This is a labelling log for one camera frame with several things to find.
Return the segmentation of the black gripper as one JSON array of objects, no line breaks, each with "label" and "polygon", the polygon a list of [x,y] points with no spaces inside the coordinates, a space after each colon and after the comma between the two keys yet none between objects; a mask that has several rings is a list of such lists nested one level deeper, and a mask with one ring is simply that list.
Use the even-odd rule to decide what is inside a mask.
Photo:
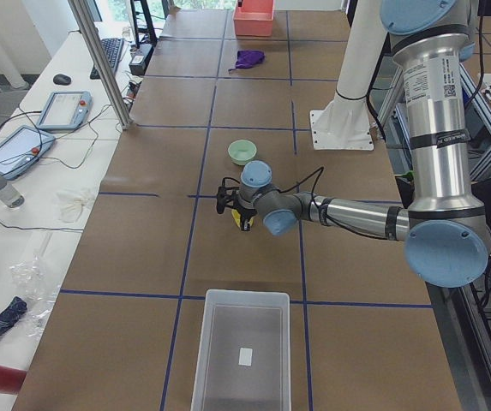
[{"label": "black gripper", "polygon": [[239,191],[235,192],[233,200],[233,209],[240,215],[240,230],[249,232],[251,230],[252,217],[257,215],[257,211],[252,203],[245,200]]}]

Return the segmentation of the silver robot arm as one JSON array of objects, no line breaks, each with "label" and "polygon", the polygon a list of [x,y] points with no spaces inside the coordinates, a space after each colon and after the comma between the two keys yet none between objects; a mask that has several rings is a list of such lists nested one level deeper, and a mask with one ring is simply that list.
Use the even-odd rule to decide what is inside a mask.
[{"label": "silver robot arm", "polygon": [[220,187],[217,209],[234,209],[242,230],[259,217],[274,235],[299,221],[336,226],[355,235],[402,241],[409,267],[425,282],[465,286],[485,272],[491,233],[484,204],[471,192],[460,63],[474,49],[475,1],[361,1],[351,25],[334,99],[312,115],[316,145],[351,137],[384,44],[404,79],[414,171],[407,208],[293,193],[272,183],[262,161],[248,163],[238,186]]}]

